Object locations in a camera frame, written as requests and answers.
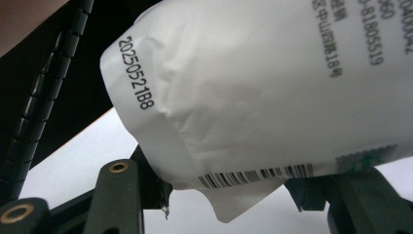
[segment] black conveyor chain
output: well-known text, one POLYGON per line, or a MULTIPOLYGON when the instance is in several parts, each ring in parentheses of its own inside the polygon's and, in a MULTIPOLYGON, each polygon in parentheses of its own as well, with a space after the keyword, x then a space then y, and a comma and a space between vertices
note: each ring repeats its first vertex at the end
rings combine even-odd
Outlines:
POLYGON ((74 0, 64 6, 52 49, 36 74, 6 159, 0 165, 0 205, 19 197, 37 143, 49 119, 94 0, 74 0))

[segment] white plastic bag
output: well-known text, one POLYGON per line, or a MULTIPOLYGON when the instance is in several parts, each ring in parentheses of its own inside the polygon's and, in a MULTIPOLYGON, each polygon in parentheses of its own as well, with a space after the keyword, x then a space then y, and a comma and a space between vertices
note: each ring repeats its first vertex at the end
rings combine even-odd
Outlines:
POLYGON ((383 2, 164 0, 102 75, 158 176, 230 221, 287 178, 412 155, 413 7, 383 2))

